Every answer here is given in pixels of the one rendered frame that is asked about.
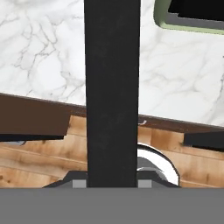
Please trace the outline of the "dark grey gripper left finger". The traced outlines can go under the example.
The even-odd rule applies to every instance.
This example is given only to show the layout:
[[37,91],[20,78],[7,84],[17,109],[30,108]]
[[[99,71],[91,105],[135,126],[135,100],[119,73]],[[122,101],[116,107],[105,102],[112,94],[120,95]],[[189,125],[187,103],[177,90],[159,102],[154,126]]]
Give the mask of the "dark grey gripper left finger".
[[86,171],[69,171],[63,179],[46,185],[45,188],[86,188],[87,186],[88,173]]

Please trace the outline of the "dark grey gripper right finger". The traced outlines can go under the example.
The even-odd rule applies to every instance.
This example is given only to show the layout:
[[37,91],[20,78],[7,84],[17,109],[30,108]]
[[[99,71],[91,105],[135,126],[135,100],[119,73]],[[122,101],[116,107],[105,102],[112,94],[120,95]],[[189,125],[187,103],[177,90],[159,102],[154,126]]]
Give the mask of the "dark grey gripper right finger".
[[169,182],[165,178],[161,178],[154,171],[139,171],[136,174],[138,188],[179,188],[179,185]]

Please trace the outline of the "black cutting board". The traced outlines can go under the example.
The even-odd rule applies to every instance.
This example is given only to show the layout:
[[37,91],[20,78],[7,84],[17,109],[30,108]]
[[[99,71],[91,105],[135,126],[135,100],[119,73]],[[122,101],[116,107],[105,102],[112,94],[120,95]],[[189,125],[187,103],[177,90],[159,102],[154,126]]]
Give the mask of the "black cutting board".
[[87,177],[137,185],[140,0],[84,0]]

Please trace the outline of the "brown cabinet door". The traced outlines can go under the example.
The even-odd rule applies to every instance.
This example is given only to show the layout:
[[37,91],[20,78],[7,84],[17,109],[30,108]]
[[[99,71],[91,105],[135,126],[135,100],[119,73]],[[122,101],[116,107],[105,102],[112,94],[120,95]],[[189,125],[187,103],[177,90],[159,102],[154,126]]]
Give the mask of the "brown cabinet door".
[[70,116],[63,103],[0,94],[0,142],[63,139]]

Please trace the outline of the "green sink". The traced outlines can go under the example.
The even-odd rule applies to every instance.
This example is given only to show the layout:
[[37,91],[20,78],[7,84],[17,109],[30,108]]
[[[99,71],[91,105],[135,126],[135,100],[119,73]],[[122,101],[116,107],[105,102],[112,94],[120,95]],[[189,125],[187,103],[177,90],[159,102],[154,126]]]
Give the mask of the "green sink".
[[155,0],[153,19],[160,28],[224,36],[224,22],[179,17],[177,12],[168,11],[171,5],[177,5],[177,0]]

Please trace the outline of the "white round thing, black rim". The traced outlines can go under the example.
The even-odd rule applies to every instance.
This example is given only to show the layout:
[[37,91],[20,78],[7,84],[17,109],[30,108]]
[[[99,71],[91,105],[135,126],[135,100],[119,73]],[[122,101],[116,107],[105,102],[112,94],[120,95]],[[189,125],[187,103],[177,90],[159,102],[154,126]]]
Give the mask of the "white round thing, black rim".
[[145,143],[137,144],[138,171],[154,171],[158,176],[175,186],[179,186],[179,172],[172,161],[160,150]]

